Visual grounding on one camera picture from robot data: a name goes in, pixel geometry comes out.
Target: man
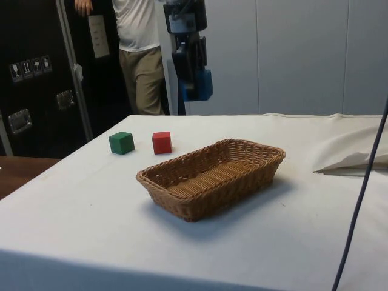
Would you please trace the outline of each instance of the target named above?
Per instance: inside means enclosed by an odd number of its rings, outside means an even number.
[[[163,115],[160,88],[164,80],[154,0],[113,0],[120,37],[120,64],[134,114]],[[92,0],[75,0],[82,16]]]

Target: wooden block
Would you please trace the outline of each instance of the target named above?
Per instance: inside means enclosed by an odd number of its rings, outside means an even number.
[[[135,149],[133,136],[131,133],[127,132],[119,132],[109,136],[109,144],[112,153],[117,153],[119,155],[124,155]]]
[[[155,132],[152,135],[153,152],[158,155],[160,153],[171,153],[171,136],[170,132]]]

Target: red cube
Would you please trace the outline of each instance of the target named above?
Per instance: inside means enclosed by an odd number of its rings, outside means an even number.
[[[171,153],[171,136],[170,132],[155,132],[152,135],[153,152],[158,155],[160,153]]]

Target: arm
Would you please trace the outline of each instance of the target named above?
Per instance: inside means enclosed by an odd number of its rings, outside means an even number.
[[[90,15],[93,11],[92,0],[74,0],[74,9],[79,15]]]

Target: wooden table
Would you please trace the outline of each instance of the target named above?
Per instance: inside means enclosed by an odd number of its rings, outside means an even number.
[[[0,156],[0,200],[59,161],[60,159]]]

